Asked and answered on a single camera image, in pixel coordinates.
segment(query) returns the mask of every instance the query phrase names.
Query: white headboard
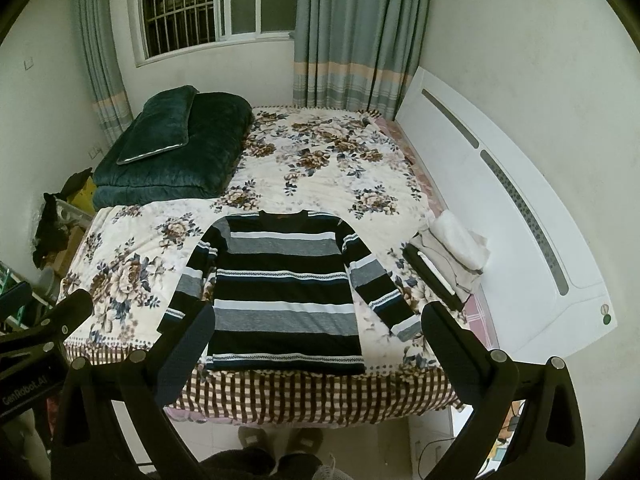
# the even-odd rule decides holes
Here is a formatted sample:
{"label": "white headboard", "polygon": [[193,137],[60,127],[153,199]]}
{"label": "white headboard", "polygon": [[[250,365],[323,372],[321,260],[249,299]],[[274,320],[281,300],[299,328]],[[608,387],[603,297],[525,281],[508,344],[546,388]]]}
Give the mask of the white headboard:
{"label": "white headboard", "polygon": [[512,358],[566,357],[616,327],[607,289],[574,220],[511,139],[419,68],[396,121],[446,207],[488,238],[482,291]]}

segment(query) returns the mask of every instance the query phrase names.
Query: dark green blanket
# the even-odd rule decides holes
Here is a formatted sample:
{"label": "dark green blanket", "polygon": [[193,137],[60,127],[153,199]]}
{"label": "dark green blanket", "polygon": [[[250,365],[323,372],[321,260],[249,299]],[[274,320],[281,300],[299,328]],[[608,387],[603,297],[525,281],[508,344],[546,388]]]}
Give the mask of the dark green blanket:
{"label": "dark green blanket", "polygon": [[119,166],[116,161],[132,124],[95,170],[94,207],[219,196],[242,152],[242,138],[252,117],[250,104],[240,96],[197,94],[185,146]]}

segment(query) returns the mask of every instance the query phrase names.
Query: folded towel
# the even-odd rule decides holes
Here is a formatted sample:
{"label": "folded towel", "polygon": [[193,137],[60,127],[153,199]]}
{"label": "folded towel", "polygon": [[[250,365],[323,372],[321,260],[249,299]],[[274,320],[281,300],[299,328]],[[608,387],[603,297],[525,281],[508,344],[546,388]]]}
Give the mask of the folded towel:
{"label": "folded towel", "polygon": [[480,270],[486,265],[490,254],[486,239],[468,231],[448,209],[431,221],[429,230],[467,269]]}

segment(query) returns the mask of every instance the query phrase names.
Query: floral bedsheet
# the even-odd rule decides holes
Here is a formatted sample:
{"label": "floral bedsheet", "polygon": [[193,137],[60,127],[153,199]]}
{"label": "floral bedsheet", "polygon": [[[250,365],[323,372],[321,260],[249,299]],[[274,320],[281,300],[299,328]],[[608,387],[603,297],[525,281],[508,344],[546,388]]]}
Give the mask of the floral bedsheet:
{"label": "floral bedsheet", "polygon": [[[428,197],[376,117],[311,108],[255,108],[254,116],[223,196],[98,212],[62,282],[61,298],[84,288],[94,299],[93,315],[68,344],[88,354],[151,346],[200,236],[217,218],[249,210],[338,215],[376,254],[414,310],[435,299],[401,254],[433,215]],[[399,341],[355,292],[353,297],[368,373],[438,365],[423,337]]]}

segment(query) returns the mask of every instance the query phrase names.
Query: window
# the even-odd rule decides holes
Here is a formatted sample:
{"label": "window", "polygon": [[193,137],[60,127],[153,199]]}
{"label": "window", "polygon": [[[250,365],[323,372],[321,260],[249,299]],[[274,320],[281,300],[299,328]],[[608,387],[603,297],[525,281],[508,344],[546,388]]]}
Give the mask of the window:
{"label": "window", "polygon": [[297,0],[140,0],[146,57],[199,44],[286,36]]}

